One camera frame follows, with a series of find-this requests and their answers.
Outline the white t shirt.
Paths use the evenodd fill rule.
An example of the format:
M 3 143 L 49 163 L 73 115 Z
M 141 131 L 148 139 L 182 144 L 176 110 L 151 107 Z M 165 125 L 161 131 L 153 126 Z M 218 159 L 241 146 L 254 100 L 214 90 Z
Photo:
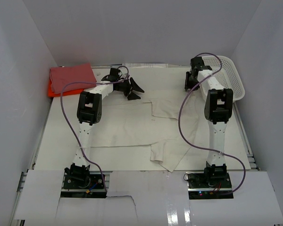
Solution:
M 101 120 L 92 127 L 90 147 L 149 145 L 150 160 L 174 171 L 191 149 L 180 134 L 193 142 L 199 123 L 195 95 L 180 110 L 185 97 L 178 90 L 149 91 L 131 101 L 120 94 L 108 95 L 103 99 Z

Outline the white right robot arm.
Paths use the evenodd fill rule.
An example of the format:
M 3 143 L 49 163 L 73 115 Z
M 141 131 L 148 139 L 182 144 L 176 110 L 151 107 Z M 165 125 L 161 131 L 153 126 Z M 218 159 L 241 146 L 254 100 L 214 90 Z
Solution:
M 191 69 L 186 72 L 185 91 L 201 89 L 205 97 L 204 116 L 209 126 L 209 149 L 206 167 L 201 176 L 202 182 L 210 187 L 220 186 L 226 179 L 227 166 L 223 156 L 225 130 L 232 116 L 233 91 L 225 88 L 212 75 L 213 69 L 206 65 L 200 56 L 191 59 Z

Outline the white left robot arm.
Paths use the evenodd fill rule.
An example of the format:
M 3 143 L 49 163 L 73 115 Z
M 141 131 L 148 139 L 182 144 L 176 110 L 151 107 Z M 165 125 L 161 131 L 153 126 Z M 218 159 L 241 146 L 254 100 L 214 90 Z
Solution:
M 74 84 L 94 84 L 96 87 L 89 91 L 82 91 L 78 100 L 78 107 L 76 116 L 79 122 L 79 133 L 77 134 L 71 125 L 63 106 L 63 94 L 64 90 L 70 85 Z M 99 169 L 102 177 L 103 172 L 100 166 L 92 162 L 85 154 L 85 149 L 88 147 L 91 139 L 93 125 L 100 122 L 102 117 L 102 102 L 105 97 L 114 91 L 123 93 L 127 100 L 139 100 L 141 99 L 137 93 L 144 93 L 144 90 L 137 85 L 132 77 L 130 77 L 129 69 L 126 66 L 119 66 L 118 68 L 110 68 L 108 75 L 104 76 L 100 82 L 72 82 L 67 84 L 60 94 L 60 105 L 63 116 L 70 127 L 77 143 L 79 150 L 76 152 L 74 158 L 75 166 L 90 167 L 94 165 Z

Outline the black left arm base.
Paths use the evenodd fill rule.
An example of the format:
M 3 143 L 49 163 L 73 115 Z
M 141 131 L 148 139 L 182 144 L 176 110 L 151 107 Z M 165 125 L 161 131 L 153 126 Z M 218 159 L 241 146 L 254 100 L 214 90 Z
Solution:
M 91 174 L 85 182 L 65 174 L 60 197 L 105 199 L 107 197 L 107 192 L 104 189 L 103 180 L 100 174 Z

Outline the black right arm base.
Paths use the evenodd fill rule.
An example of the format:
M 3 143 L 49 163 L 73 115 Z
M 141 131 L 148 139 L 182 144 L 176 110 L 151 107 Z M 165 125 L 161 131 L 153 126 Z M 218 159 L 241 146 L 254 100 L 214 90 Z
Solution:
M 208 182 L 204 173 L 187 172 L 183 176 L 187 182 L 189 200 L 233 199 L 232 183 L 227 173 L 225 178 Z

